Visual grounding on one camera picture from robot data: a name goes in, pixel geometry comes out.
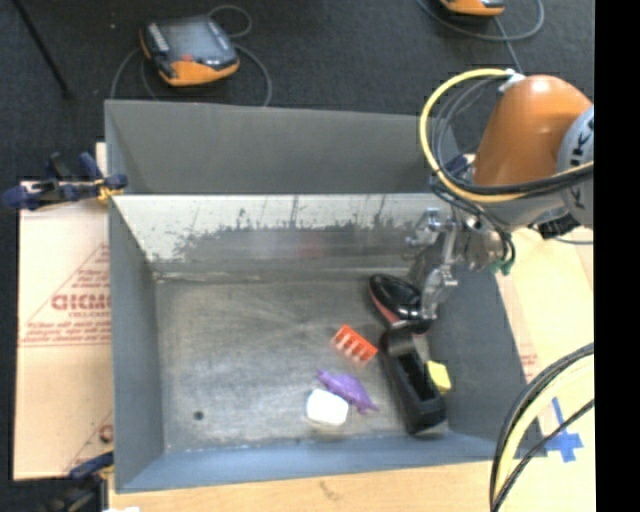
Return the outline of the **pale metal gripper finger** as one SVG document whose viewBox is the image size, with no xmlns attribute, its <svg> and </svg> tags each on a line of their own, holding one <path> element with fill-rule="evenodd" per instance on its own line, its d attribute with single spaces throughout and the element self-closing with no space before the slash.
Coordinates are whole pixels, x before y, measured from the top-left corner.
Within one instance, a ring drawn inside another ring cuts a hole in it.
<svg viewBox="0 0 640 512">
<path fill-rule="evenodd" d="M 421 317 L 424 320 L 435 320 L 439 306 L 457 286 L 458 280 L 452 265 L 440 264 L 430 270 L 423 280 L 421 289 Z"/>
<path fill-rule="evenodd" d="M 443 248 L 453 241 L 453 216 L 440 208 L 427 208 L 405 240 L 408 248 L 423 249 L 438 243 Z"/>
</svg>

